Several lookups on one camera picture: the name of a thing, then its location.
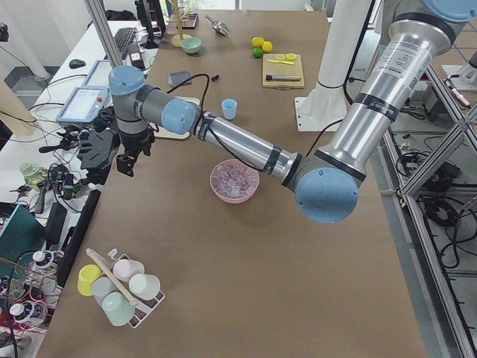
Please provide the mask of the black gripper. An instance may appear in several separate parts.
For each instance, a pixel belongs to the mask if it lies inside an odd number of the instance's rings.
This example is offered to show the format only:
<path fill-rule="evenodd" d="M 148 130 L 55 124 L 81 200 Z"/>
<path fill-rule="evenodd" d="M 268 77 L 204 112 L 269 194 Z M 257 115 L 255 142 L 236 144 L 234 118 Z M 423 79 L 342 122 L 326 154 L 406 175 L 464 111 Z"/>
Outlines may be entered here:
<path fill-rule="evenodd" d="M 155 142 L 154 130 L 149 125 L 140 133 L 127 134 L 121 131 L 119 135 L 124 146 L 124 153 L 116 157 L 116 167 L 122 174 L 133 177 L 133 168 L 138 156 L 141 153 L 147 157 L 151 155 L 151 146 Z"/>

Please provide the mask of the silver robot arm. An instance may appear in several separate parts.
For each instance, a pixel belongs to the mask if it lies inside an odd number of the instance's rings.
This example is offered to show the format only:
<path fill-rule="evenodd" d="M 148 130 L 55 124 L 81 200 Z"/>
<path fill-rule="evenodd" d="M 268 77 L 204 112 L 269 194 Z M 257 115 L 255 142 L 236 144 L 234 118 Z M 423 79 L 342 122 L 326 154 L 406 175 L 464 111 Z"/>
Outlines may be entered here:
<path fill-rule="evenodd" d="M 133 66 L 109 74 L 110 92 L 125 153 L 126 172 L 153 141 L 150 124 L 176 134 L 192 132 L 294 192 L 300 210 L 322 224 L 348 217 L 358 202 L 365 164 L 434 57 L 447 52 L 466 22 L 476 17 L 474 1 L 400 1 L 389 27 L 390 42 L 327 145 L 312 157 L 289 153 L 190 102 L 147 85 Z"/>

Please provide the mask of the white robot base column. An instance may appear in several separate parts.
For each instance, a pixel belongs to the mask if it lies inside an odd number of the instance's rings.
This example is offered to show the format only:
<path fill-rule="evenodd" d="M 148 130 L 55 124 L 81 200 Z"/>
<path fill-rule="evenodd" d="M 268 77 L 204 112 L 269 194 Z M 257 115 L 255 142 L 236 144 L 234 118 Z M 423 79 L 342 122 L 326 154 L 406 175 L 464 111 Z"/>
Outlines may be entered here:
<path fill-rule="evenodd" d="M 295 98 L 297 129 L 301 132 L 335 130 L 335 121 L 347 114 L 344 83 L 362 31 L 373 12 L 372 0 L 338 0 L 320 64 L 315 88 Z"/>

